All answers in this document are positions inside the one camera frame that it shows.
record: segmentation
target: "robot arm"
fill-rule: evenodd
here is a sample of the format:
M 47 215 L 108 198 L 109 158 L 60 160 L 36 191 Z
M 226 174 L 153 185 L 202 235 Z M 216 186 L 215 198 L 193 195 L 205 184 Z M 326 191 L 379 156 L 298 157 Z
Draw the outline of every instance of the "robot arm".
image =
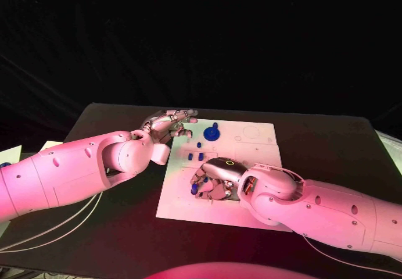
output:
M 194 110 L 157 112 L 140 130 L 68 142 L 0 168 L 0 223 L 82 201 L 143 172 L 150 160 L 166 164 L 164 143 L 174 136 L 192 137 L 183 122 L 196 123 L 194 115 Z
M 209 160 L 197 170 L 213 189 L 196 198 L 239 197 L 239 205 L 268 225 L 282 223 L 295 233 L 334 247 L 402 259 L 402 206 L 339 185 L 304 180 L 294 172 L 264 164 L 248 170 L 228 158 Z

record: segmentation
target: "black curtain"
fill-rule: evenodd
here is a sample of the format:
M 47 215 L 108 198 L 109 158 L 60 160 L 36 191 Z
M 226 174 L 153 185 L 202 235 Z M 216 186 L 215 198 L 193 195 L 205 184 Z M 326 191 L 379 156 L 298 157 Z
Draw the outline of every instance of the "black curtain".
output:
M 92 102 L 362 116 L 402 137 L 396 7 L 0 3 L 1 149 L 63 140 Z

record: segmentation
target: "robotic hand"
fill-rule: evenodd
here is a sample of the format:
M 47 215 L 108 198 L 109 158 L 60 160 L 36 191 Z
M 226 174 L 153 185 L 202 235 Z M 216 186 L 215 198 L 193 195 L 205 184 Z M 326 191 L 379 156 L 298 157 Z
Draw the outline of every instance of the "robotic hand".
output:
M 170 148 L 164 143 L 170 137 L 192 137 L 183 122 L 196 123 L 196 115 L 193 109 L 160 111 L 140 130 L 68 142 L 0 168 L 0 223 L 82 201 L 143 172 L 150 160 L 166 164 Z
M 202 191 L 203 179 L 213 189 Z M 402 259 L 402 206 L 265 164 L 251 169 L 228 158 L 210 159 L 190 183 L 194 197 L 239 199 L 254 218 L 282 223 L 295 233 L 334 247 Z

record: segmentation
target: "blue object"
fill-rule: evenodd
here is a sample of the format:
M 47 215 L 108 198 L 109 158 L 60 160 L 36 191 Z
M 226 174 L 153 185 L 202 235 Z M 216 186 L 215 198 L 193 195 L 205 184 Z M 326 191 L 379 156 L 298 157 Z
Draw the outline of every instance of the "blue object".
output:
M 199 192 L 199 189 L 197 189 L 199 187 L 197 187 L 197 184 L 193 184 L 192 185 L 192 195 L 196 195 L 197 194 L 197 192 Z
M 7 167 L 10 166 L 11 164 L 9 162 L 4 162 L 3 164 L 0 164 L 0 167 Z
M 217 130 L 217 123 L 215 122 L 212 127 L 206 128 L 203 131 L 203 137 L 207 141 L 216 141 L 220 137 L 220 132 Z

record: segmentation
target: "black table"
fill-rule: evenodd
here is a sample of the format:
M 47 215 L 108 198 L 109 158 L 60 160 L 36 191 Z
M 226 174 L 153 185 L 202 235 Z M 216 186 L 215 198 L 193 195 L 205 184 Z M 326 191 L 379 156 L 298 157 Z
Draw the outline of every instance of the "black table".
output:
M 143 119 L 160 109 L 95 103 L 86 107 L 65 141 L 135 130 Z M 197 117 L 272 123 L 285 168 L 304 178 L 402 203 L 400 174 L 366 119 L 205 109 Z M 0 265 L 83 277 L 141 278 L 184 264 L 225 261 L 275 266 L 321 278 L 398 278 L 326 258 L 295 233 L 156 218 L 164 173 L 166 166 L 151 162 L 132 180 L 105 191 L 91 218 L 71 235 L 39 249 L 0 254 Z M 14 219 L 0 246 L 55 226 L 85 202 Z M 19 248 L 60 236 L 86 212 Z M 313 243 L 346 261 L 402 273 L 402 264 L 386 256 Z

